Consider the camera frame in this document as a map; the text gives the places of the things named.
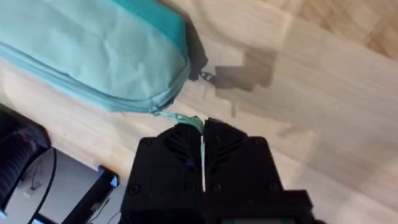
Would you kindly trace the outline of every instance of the wooden surface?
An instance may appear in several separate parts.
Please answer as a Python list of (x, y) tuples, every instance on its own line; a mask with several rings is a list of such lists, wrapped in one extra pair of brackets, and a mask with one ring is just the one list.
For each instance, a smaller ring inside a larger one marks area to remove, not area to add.
[[(328, 223), (398, 223), (397, 0), (165, 4), (193, 24), (193, 73), (169, 111), (266, 137), (285, 187), (306, 188)], [(0, 101), (91, 167), (127, 177), (138, 140), (173, 125), (108, 113), (0, 63)]]

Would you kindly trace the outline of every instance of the fabric bag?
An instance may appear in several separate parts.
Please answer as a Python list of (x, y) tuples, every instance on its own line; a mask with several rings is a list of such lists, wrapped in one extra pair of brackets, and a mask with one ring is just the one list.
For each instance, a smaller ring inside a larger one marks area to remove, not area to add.
[(107, 110), (159, 111), (190, 72), (183, 19), (153, 0), (0, 5), (0, 57)]

